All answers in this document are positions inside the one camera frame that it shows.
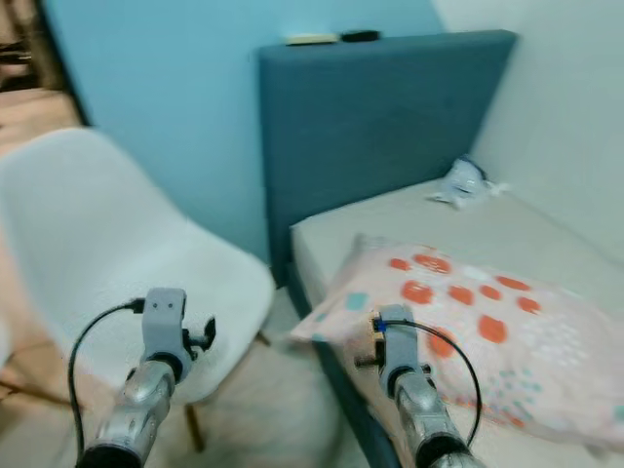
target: metal robot arm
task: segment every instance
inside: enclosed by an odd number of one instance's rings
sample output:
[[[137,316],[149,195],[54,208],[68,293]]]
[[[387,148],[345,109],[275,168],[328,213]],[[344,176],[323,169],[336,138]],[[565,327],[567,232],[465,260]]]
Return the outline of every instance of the metal robot arm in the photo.
[[[169,413],[176,385],[188,375],[197,353],[215,339],[215,320],[205,335],[192,338],[182,328],[186,293],[154,289],[145,298],[145,351],[117,395],[112,412],[99,426],[77,468],[142,468],[152,450],[158,428]]]
[[[384,321],[412,320],[402,305],[382,307]],[[415,329],[388,327],[376,342],[376,356],[357,360],[356,365],[379,366],[385,394],[397,405],[408,436],[416,468],[486,468],[470,452],[452,423],[444,402],[430,377],[428,366],[418,363]]]

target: wooden chair leg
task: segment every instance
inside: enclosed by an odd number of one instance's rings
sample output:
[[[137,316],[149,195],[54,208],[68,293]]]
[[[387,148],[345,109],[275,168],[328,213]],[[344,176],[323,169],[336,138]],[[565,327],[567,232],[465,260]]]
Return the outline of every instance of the wooden chair leg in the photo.
[[[269,338],[267,338],[266,335],[262,331],[259,331],[257,333],[257,335],[255,336],[255,339],[257,339],[264,346],[267,346],[269,348],[271,347],[271,341],[269,341]]]
[[[197,412],[192,405],[184,406],[184,414],[186,416],[186,425],[188,426],[188,432],[191,435],[191,440],[193,442],[193,448],[196,452],[201,453],[204,451],[204,438],[202,437],[202,432],[199,428],[199,421],[197,419]]]

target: bed frame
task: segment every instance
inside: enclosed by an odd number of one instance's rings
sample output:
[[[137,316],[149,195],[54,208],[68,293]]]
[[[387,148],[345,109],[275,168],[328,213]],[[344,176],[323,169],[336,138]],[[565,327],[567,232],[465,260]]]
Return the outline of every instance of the bed frame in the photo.
[[[516,42],[509,31],[268,47],[259,52],[271,267],[301,317],[291,226],[442,176],[470,152]],[[372,468],[398,468],[383,429],[329,346],[332,388]]]

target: white chair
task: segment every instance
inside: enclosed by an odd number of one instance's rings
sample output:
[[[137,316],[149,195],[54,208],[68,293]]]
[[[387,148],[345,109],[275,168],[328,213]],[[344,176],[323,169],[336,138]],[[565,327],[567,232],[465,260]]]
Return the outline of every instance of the white chair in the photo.
[[[0,225],[33,306],[65,354],[96,314],[153,287],[186,290],[191,333],[215,316],[213,348],[176,389],[179,404],[213,393],[269,310],[267,267],[188,219],[92,130],[54,132],[0,159]],[[78,363],[117,388],[141,352],[140,316],[120,312],[93,329]]]

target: red polka dot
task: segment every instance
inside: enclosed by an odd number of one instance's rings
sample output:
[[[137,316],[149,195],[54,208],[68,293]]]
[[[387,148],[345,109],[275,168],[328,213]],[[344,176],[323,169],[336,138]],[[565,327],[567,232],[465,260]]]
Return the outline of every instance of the red polka dot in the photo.
[[[507,426],[507,421],[501,419],[500,417],[496,416],[496,413],[491,414],[489,416],[489,420],[495,422],[496,424],[500,424],[501,426]]]
[[[410,263],[405,260],[401,260],[400,258],[392,258],[390,260],[390,266],[392,268],[396,268],[397,270],[403,270],[403,271],[411,270]]]
[[[519,291],[530,291],[530,286],[523,283],[522,281],[514,280],[512,278],[507,278],[505,276],[497,276],[496,281],[507,288],[511,288],[512,290]]]
[[[403,285],[401,295],[416,304],[429,304],[433,297],[433,290],[417,281],[407,281]]]
[[[517,302],[521,309],[531,314],[537,314],[537,312],[542,310],[542,306],[539,305],[539,302],[529,299],[528,297],[518,297]]]
[[[507,341],[507,326],[504,322],[482,315],[479,319],[479,334],[492,343],[504,343]]]
[[[466,305],[472,305],[475,299],[472,291],[461,286],[451,286],[448,288],[448,295]]]
[[[500,291],[497,290],[496,288],[493,288],[492,286],[483,285],[479,288],[479,291],[485,297],[489,297],[490,299],[493,299],[493,300],[500,300],[502,298],[502,294],[500,293]]]
[[[442,333],[447,338],[455,341],[455,337],[445,329],[436,329],[438,332]],[[434,334],[429,334],[427,336],[427,345],[429,349],[436,355],[441,358],[449,358],[455,352],[455,349],[445,342],[443,339],[438,338]]]
[[[507,419],[509,419],[514,426],[516,426],[516,427],[518,427],[520,429],[525,427],[525,424],[520,419],[518,419],[516,416],[514,416],[513,414],[510,414],[507,411],[504,411],[503,414],[505,414],[505,416],[507,416]]]
[[[443,273],[443,274],[450,273],[450,263],[448,263],[443,258],[438,258],[436,256],[431,256],[431,255],[419,254],[419,255],[415,255],[413,259],[419,265],[422,265],[428,270],[431,270],[435,273]]]
[[[458,398],[455,403],[461,407],[464,408],[474,408],[475,404],[473,402],[471,402],[470,400],[463,400],[461,397]]]

